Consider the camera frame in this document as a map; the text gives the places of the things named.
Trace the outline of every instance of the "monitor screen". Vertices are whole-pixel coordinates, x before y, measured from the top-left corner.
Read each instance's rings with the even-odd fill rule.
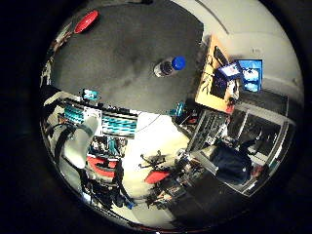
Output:
[[[262,84],[262,60],[261,59],[241,59],[237,60],[242,67],[243,88],[250,92],[259,92]]]
[[[222,66],[217,69],[227,81],[234,80],[234,79],[242,79],[243,73],[242,68],[239,62],[234,61],[228,65]]]

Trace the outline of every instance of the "blue bottle cap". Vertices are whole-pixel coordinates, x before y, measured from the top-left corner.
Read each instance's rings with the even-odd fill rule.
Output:
[[[186,61],[184,57],[175,57],[172,61],[175,70],[181,70],[185,67]]]

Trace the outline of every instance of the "wire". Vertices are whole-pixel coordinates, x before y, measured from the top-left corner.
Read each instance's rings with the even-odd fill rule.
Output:
[[[48,130],[46,131],[46,135],[49,135],[50,132],[53,131],[56,127],[58,127],[58,126],[64,126],[64,125],[67,125],[67,126],[69,126],[69,127],[75,127],[73,124],[70,124],[70,123],[56,124],[56,125],[52,126],[50,129],[48,129]]]
[[[181,126],[192,114],[189,114],[179,125]]]
[[[146,125],[145,127],[141,128],[140,130],[137,130],[136,133],[146,129],[147,127],[149,127],[152,123],[154,123],[161,115],[158,115],[152,122],[150,122],[148,125]]]

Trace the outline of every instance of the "wooden desk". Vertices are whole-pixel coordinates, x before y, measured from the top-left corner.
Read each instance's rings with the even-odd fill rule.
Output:
[[[211,74],[214,74],[214,70],[219,67],[219,63],[214,58],[214,49],[215,46],[218,46],[221,51],[223,52],[224,56],[228,59],[227,54],[225,53],[224,49],[217,41],[214,36],[211,36],[207,57],[206,57],[206,64],[204,67],[204,71],[201,77],[200,85],[197,90],[197,94],[195,97],[195,101],[197,103],[206,105],[207,107],[216,109],[218,111],[222,111],[228,114],[231,114],[234,110],[234,106],[229,106],[229,98],[231,98],[229,89],[227,88],[225,92],[224,98],[220,98],[211,94],[212,83],[214,77]]]

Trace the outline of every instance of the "gray table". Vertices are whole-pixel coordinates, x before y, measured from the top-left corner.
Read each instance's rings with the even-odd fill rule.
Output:
[[[185,100],[194,81],[203,24],[168,0],[97,10],[93,27],[73,34],[56,53],[52,85],[76,95],[95,90],[103,103],[153,113],[166,113]],[[184,56],[186,68],[157,78],[155,64],[170,56]]]

